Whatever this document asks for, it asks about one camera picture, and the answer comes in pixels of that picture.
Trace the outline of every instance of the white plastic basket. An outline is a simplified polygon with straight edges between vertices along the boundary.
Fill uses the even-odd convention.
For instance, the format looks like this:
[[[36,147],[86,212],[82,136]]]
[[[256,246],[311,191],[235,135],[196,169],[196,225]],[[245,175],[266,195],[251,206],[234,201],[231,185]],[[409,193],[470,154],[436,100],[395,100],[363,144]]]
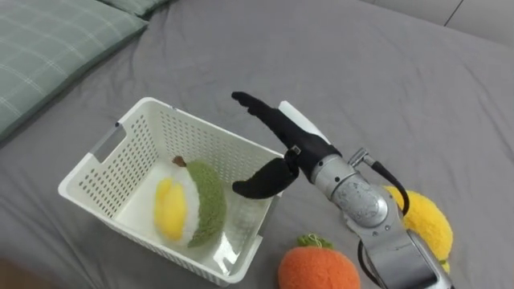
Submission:
[[[203,160],[226,186],[227,215],[219,238],[196,249],[164,240],[153,224],[157,183],[172,177],[173,157]],[[116,232],[220,287],[247,273],[263,238],[267,216],[281,194],[255,201],[230,190],[278,153],[161,101],[144,98],[59,185],[59,194]]]

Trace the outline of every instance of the black cable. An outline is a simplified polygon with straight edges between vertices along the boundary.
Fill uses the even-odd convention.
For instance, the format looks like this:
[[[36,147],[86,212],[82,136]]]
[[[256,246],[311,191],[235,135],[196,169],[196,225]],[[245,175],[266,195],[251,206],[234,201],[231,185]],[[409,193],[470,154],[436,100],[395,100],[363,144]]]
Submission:
[[[380,174],[388,182],[393,184],[396,187],[396,189],[398,189],[398,191],[400,192],[400,194],[402,195],[402,198],[403,198],[402,213],[404,216],[407,215],[407,212],[409,211],[409,208],[410,208],[409,195],[407,195],[407,191],[405,190],[403,185],[400,183],[400,181],[396,177],[394,177],[393,174],[390,173],[390,171],[388,171],[386,169],[386,167],[384,167],[379,161],[375,161],[371,165],[371,169],[373,169],[375,172]]]
[[[368,278],[371,281],[373,281],[373,283],[375,283],[375,285],[380,287],[380,285],[378,284],[377,278],[373,275],[373,273],[371,273],[371,271],[368,269],[368,267],[366,266],[366,264],[364,262],[364,256],[363,256],[363,251],[362,251],[363,246],[364,246],[364,244],[362,244],[362,241],[359,241],[359,247],[357,248],[357,257],[359,258],[359,265],[361,265],[361,268],[364,271],[364,273],[366,274],[366,276],[368,276]]]
[[[388,182],[393,184],[396,187],[396,189],[398,189],[398,191],[400,192],[400,194],[402,195],[402,198],[403,198],[402,213],[403,213],[404,216],[407,215],[407,212],[409,212],[409,208],[410,208],[410,200],[409,200],[409,195],[407,194],[407,191],[403,187],[402,183],[400,183],[400,181],[396,177],[394,177],[393,174],[390,171],[388,171],[386,169],[386,167],[384,167],[384,165],[382,165],[378,161],[375,161],[371,165],[371,169],[373,169],[375,172],[380,174]],[[359,259],[359,265],[361,266],[361,268],[364,271],[364,273],[366,274],[366,276],[368,276],[368,278],[373,283],[375,283],[375,285],[380,287],[380,285],[378,284],[377,277],[375,277],[373,275],[373,273],[371,273],[371,271],[368,269],[368,267],[366,266],[366,264],[364,262],[364,251],[363,251],[363,249],[364,249],[364,244],[362,243],[362,241],[359,241],[359,246],[357,248],[357,257]]]

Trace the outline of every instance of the basket handle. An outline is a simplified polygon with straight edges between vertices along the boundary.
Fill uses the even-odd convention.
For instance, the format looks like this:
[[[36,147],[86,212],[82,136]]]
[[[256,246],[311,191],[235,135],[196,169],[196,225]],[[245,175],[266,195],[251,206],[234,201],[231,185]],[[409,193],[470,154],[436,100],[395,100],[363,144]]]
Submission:
[[[127,132],[125,131],[123,124],[116,122],[114,128],[111,128],[105,136],[95,144],[90,153],[100,163],[103,163],[126,136]]]

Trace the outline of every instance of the gray fabric surface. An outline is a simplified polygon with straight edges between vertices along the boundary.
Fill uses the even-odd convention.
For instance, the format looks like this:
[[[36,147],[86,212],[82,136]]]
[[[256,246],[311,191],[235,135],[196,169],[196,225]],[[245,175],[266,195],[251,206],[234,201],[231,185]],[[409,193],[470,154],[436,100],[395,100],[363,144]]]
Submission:
[[[153,96],[272,149],[234,101],[288,100],[347,157],[368,148],[455,232],[457,288],[512,288],[514,58],[506,47],[350,0],[187,0],[0,149],[2,257],[73,288],[212,288],[64,201],[57,185],[112,124]],[[386,184],[363,169],[365,176]],[[302,177],[284,194],[247,277],[277,288],[296,236],[357,263],[357,238]],[[361,274],[362,288],[375,288]]]
[[[0,1],[0,140],[144,27],[94,0]]]

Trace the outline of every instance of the orange plush fruit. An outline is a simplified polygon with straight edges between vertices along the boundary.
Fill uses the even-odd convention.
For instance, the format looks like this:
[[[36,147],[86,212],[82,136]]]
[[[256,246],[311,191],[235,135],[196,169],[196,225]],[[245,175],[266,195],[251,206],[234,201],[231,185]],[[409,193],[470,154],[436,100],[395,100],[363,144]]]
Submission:
[[[357,269],[346,256],[319,246],[287,252],[279,266],[280,289],[360,289]]]

